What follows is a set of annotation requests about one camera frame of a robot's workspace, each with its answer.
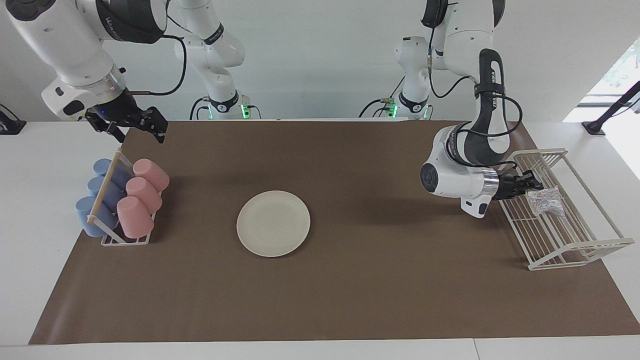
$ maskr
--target plastic bag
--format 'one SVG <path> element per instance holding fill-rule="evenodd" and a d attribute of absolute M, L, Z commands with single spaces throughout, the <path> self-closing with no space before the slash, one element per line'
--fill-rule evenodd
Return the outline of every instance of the plastic bag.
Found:
<path fill-rule="evenodd" d="M 527 201 L 531 211 L 536 216 L 542 213 L 550 213 L 564 217 L 564 206 L 557 186 L 551 189 L 527 192 Z"/>

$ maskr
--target white dish rack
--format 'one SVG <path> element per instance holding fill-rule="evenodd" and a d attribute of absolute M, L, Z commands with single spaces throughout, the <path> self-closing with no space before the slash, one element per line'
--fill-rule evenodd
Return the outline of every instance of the white dish rack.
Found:
<path fill-rule="evenodd" d="M 529 260 L 529 270 L 582 266 L 634 243 L 622 235 L 605 209 L 566 157 L 566 149 L 515 151 L 508 160 L 519 167 L 518 175 L 533 170 L 545 188 L 558 187 L 564 206 L 564 217 L 542 213 L 536 216 L 525 196 L 500 200 L 500 205 Z M 610 240 L 598 240 L 575 207 L 554 174 L 554 166 L 563 162 L 571 170 L 584 191 L 589 195 L 611 229 L 618 236 Z"/>

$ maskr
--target white plate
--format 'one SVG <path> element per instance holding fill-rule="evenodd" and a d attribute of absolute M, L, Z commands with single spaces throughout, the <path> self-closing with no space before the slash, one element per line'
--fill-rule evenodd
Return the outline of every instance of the white plate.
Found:
<path fill-rule="evenodd" d="M 243 206 L 236 230 L 250 252 L 275 258 L 296 250 L 310 226 L 305 203 L 292 193 L 274 190 L 254 196 Z"/>

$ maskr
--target green led light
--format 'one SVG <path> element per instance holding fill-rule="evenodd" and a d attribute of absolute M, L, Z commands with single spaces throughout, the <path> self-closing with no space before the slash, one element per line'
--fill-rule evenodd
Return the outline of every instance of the green led light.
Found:
<path fill-rule="evenodd" d="M 396 113 L 398 112 L 398 105 L 392 103 L 393 108 L 389 109 L 389 117 L 396 117 Z"/>
<path fill-rule="evenodd" d="M 251 117 L 251 109 L 247 108 L 246 105 L 240 105 L 240 107 L 242 108 L 242 115 L 245 119 L 248 119 Z"/>

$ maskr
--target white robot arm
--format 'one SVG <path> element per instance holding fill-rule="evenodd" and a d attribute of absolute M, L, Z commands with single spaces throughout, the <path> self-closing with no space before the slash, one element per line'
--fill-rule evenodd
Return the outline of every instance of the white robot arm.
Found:
<path fill-rule="evenodd" d="M 498 174 L 509 149 L 502 59 L 492 47 L 493 29 L 504 13 L 504 0 L 428 0 L 423 24 L 432 29 L 429 64 L 475 83 L 475 120 L 442 129 L 433 140 L 431 156 L 420 180 L 434 195 L 460 198 L 468 214 L 483 218 L 492 199 L 508 199 L 542 184 L 532 172 L 523 176 Z"/>
<path fill-rule="evenodd" d="M 167 121 L 141 110 L 102 40 L 151 44 L 166 29 L 163 0 L 6 0 L 11 22 L 57 78 L 43 92 L 63 119 L 85 116 L 96 131 L 124 140 L 118 126 L 137 127 L 164 141 Z"/>
<path fill-rule="evenodd" d="M 429 44 L 424 37 L 403 38 L 396 47 L 396 61 L 404 69 L 404 85 L 394 98 L 397 117 L 422 119 L 429 101 Z"/>
<path fill-rule="evenodd" d="M 187 45 L 187 64 L 198 73 L 209 93 L 209 111 L 214 119 L 243 119 L 250 117 L 249 102 L 236 89 L 234 80 L 225 68 L 244 62 L 244 47 L 225 30 L 211 0 L 178 0 L 184 27 L 192 32 L 184 39 Z M 176 56 L 182 57 L 177 45 Z"/>

